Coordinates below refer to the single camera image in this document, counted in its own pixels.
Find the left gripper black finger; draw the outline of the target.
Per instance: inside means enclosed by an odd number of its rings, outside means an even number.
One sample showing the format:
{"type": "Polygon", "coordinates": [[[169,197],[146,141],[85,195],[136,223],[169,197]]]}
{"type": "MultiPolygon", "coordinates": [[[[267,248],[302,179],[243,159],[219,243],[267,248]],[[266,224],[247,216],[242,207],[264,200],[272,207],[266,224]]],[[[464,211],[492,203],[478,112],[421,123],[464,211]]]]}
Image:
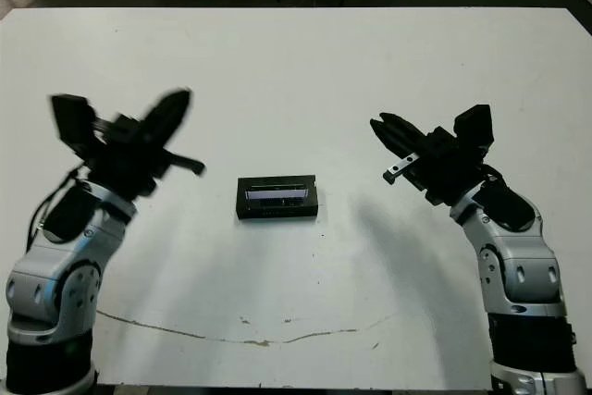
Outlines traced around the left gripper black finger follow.
{"type": "Polygon", "coordinates": [[[165,94],[141,123],[145,136],[172,136],[183,119],[183,91],[165,94]]]}
{"type": "Polygon", "coordinates": [[[166,93],[147,115],[147,141],[165,145],[183,121],[191,104],[191,91],[166,93]]]}

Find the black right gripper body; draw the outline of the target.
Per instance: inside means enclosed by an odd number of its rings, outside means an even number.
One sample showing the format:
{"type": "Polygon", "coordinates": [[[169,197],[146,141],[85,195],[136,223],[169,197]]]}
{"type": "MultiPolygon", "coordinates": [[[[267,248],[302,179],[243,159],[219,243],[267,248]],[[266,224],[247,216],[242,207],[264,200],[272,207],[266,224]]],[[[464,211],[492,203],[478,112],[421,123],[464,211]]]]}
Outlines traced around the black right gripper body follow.
{"type": "Polygon", "coordinates": [[[479,163],[455,136],[437,127],[417,141],[414,153],[389,167],[383,179],[392,185],[404,177],[424,191],[431,204],[454,205],[483,180],[479,163]]]}

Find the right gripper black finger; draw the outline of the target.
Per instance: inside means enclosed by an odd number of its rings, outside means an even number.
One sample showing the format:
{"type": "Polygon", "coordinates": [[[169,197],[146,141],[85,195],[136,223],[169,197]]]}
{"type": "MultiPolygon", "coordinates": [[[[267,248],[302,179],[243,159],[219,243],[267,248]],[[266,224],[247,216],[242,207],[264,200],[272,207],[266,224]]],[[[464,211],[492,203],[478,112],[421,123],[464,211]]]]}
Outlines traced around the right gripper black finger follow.
{"type": "Polygon", "coordinates": [[[405,158],[413,153],[413,141],[397,125],[371,119],[370,126],[383,145],[398,158],[405,158]]]}
{"type": "Polygon", "coordinates": [[[415,145],[418,140],[425,136],[424,133],[411,122],[398,115],[392,113],[380,113],[379,116],[382,121],[397,125],[401,130],[404,130],[408,134],[408,137],[413,141],[413,152],[415,152],[415,145]]]}

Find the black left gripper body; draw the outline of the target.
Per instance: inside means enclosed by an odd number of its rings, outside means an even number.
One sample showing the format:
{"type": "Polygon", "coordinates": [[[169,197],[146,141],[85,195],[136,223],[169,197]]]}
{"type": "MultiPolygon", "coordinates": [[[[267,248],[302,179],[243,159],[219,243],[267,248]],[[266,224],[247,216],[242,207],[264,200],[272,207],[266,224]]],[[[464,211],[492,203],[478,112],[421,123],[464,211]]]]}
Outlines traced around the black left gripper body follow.
{"type": "Polygon", "coordinates": [[[93,112],[76,118],[76,154],[89,168],[89,181],[133,201],[151,195],[171,167],[204,173],[202,161],[168,151],[167,143],[149,143],[142,121],[118,115],[102,122],[93,112]]]}

